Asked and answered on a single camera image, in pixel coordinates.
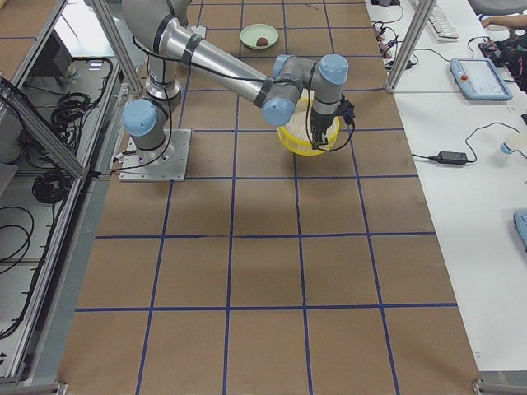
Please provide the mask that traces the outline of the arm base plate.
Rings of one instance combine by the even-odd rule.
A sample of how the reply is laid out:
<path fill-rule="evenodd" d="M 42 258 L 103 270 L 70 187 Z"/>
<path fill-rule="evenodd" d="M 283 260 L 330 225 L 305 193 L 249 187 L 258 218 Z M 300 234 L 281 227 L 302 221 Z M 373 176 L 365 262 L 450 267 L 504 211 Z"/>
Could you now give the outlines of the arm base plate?
<path fill-rule="evenodd" d="M 188 29 L 193 33 L 193 34 L 196 34 L 200 37 L 202 37 L 203 39 L 206 38 L 206 34 L 207 34 L 207 27 L 204 26 L 204 25 L 189 25 L 188 26 Z"/>
<path fill-rule="evenodd" d="M 184 182 L 192 137 L 191 129 L 164 129 L 170 142 L 154 151 L 142 151 L 128 139 L 128 149 L 134 154 L 124 157 L 124 170 L 119 172 L 122 182 Z"/>

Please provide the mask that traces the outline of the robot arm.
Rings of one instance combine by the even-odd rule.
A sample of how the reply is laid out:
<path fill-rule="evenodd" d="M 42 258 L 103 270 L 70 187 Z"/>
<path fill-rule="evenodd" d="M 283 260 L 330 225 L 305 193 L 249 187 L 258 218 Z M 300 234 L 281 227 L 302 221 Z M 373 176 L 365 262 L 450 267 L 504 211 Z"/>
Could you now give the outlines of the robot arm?
<path fill-rule="evenodd" d="M 260 108 L 274 127 L 286 125 L 304 91 L 312 91 L 305 134 L 313 149 L 324 151 L 327 129 L 337 117 L 355 130 L 354 107 L 343 95 L 348 62 L 338 54 L 318 62 L 293 55 L 277 56 L 272 76 L 206 41 L 188 27 L 187 1 L 124 1 L 124 19 L 133 38 L 162 61 L 196 68 L 229 91 Z"/>

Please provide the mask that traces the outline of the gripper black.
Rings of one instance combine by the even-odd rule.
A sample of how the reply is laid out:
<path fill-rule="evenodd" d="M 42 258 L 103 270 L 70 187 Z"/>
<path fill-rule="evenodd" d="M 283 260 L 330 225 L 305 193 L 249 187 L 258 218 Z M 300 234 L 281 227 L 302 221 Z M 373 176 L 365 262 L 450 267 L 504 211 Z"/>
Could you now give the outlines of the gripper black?
<path fill-rule="evenodd" d="M 312 148 L 318 149 L 322 144 L 328 144 L 327 129 L 331 127 L 335 114 L 320 114 L 315 109 L 310 111 L 310 132 L 312 136 Z"/>

